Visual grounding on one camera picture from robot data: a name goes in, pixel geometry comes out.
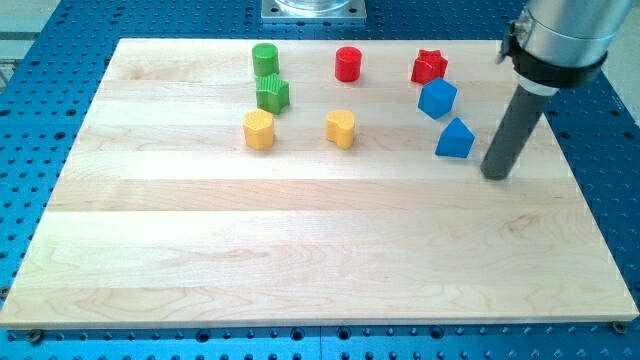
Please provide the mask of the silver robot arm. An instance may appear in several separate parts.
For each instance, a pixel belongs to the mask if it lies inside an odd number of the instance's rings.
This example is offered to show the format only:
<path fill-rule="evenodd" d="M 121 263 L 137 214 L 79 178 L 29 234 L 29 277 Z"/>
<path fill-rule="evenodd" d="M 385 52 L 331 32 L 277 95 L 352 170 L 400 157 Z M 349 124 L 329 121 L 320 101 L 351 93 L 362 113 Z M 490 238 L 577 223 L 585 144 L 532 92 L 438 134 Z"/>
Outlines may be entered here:
<path fill-rule="evenodd" d="M 506 29 L 496 62 L 507 57 L 519 86 L 550 97 L 594 81 L 633 0 L 530 0 Z"/>

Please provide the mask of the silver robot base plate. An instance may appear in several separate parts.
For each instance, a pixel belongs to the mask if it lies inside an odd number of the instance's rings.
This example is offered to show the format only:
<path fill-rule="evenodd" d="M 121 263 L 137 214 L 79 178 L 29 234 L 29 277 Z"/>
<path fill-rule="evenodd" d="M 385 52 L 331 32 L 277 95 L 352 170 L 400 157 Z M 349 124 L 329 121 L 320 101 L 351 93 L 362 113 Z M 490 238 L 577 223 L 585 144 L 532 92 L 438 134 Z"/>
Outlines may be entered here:
<path fill-rule="evenodd" d="M 261 18 L 328 20 L 367 18 L 365 0 L 261 0 Z"/>

